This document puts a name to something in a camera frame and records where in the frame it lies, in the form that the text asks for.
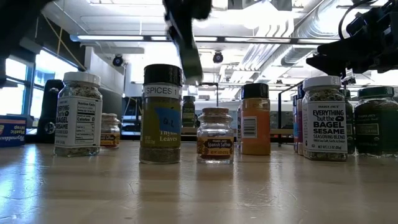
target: window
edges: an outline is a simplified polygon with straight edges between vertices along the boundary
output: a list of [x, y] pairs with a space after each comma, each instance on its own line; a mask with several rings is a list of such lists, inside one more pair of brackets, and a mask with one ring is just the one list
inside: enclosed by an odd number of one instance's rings
[[27, 66], [13, 59], [6, 59], [6, 75], [19, 80], [26, 79]]
[[62, 80], [65, 73], [77, 71], [77, 68], [42, 50], [40, 54], [36, 56], [34, 83], [44, 86], [47, 80]]
[[0, 90], [0, 114], [22, 114], [25, 86], [4, 87]]
[[42, 114], [42, 103], [43, 103], [44, 91], [34, 88], [32, 96], [32, 106], [30, 107], [30, 115], [34, 118], [39, 118]]

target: orange spice container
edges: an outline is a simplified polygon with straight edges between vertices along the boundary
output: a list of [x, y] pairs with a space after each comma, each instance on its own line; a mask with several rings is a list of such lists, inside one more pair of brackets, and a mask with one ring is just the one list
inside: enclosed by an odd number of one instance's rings
[[242, 87], [241, 153], [266, 156], [271, 153], [268, 85], [251, 83]]

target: robotic arm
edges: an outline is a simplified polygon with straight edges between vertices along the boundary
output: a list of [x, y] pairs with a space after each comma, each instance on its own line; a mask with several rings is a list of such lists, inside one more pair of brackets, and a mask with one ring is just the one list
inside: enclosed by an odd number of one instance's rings
[[[352, 9], [375, 0], [356, 1]], [[339, 41], [318, 47], [318, 54], [307, 59], [307, 63], [328, 75], [345, 77], [346, 69], [353, 73], [377, 70], [384, 73], [398, 69], [398, 3], [389, 0], [382, 7], [373, 7], [364, 14], [358, 13], [346, 31], [344, 38], [339, 25]]]

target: laboratory room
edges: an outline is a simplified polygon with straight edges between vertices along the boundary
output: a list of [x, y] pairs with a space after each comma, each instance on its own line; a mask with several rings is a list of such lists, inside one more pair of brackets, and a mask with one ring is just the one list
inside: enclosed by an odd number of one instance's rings
[[0, 224], [398, 223], [397, 11], [3, 0]]

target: barcode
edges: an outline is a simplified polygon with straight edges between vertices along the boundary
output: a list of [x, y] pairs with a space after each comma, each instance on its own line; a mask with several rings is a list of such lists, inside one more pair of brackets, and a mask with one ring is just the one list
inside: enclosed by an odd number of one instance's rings
[[243, 138], [257, 138], [257, 117], [242, 118]]

